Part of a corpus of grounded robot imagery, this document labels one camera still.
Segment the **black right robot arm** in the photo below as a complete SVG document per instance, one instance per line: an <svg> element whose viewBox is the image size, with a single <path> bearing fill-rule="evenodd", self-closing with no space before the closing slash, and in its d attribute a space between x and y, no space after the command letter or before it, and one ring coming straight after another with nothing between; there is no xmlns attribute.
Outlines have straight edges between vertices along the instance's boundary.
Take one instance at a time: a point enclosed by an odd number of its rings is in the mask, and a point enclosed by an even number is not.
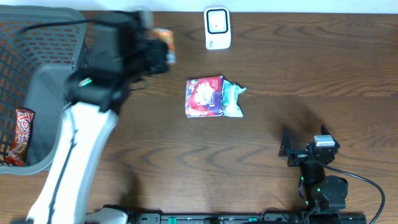
<svg viewBox="0 0 398 224"><path fill-rule="evenodd" d="M304 191L300 196L317 213L338 212L346 207L347 180L325 175L326 166L335 160L339 148L324 125L321 134L314 136L305 149L294 149L288 129L283 129L279 156L287 158L289 167L300 168L300 188Z"/></svg>

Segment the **small orange carton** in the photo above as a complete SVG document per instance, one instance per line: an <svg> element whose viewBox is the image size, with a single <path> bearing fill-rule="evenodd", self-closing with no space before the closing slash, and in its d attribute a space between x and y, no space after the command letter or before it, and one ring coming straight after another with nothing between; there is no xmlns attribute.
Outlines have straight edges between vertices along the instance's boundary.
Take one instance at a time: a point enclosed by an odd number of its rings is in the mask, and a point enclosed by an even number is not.
<svg viewBox="0 0 398 224"><path fill-rule="evenodd" d="M152 33L156 38L160 39L162 42L167 44L168 52L167 52L167 63L175 64L175 43L174 43L174 33L168 29L155 28L152 30Z"/></svg>

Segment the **red Top chocolate bar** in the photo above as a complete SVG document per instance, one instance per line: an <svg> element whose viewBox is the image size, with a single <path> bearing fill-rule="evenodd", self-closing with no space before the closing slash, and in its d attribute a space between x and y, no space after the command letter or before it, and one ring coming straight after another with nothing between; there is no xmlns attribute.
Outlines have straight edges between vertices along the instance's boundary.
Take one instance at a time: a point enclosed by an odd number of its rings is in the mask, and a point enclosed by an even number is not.
<svg viewBox="0 0 398 224"><path fill-rule="evenodd" d="M16 109L15 138L6 162L14 166L25 166L35 112L27 108Z"/></svg>

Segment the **teal white snack packet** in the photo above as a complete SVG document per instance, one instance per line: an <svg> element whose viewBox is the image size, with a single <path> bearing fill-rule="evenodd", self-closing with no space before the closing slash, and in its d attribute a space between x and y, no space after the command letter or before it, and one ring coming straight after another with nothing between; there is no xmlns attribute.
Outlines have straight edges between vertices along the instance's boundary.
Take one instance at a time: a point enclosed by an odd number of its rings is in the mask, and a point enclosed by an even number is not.
<svg viewBox="0 0 398 224"><path fill-rule="evenodd" d="M222 107L224 116L232 118L242 118L243 112L238 105L238 96L245 92L247 88L242 88L235 83L224 80L222 93Z"/></svg>

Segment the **red blue noodle packet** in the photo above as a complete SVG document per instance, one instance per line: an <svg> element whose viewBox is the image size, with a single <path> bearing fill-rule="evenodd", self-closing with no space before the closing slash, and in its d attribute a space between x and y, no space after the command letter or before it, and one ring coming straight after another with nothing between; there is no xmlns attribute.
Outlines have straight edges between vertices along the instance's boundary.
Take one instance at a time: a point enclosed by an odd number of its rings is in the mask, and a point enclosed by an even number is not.
<svg viewBox="0 0 398 224"><path fill-rule="evenodd" d="M188 118L223 116L221 105L224 77L187 80L185 114Z"/></svg>

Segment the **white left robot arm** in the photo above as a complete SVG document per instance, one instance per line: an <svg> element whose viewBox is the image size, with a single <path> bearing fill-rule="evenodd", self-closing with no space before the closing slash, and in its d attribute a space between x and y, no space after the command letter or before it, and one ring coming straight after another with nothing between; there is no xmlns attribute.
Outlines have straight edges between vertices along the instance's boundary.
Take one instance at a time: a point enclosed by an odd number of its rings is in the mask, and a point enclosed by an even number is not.
<svg viewBox="0 0 398 224"><path fill-rule="evenodd" d="M83 223L101 154L131 85L165 73L168 47L149 34L149 11L113 11L90 19L93 46L65 82L55 156L27 223Z"/></svg>

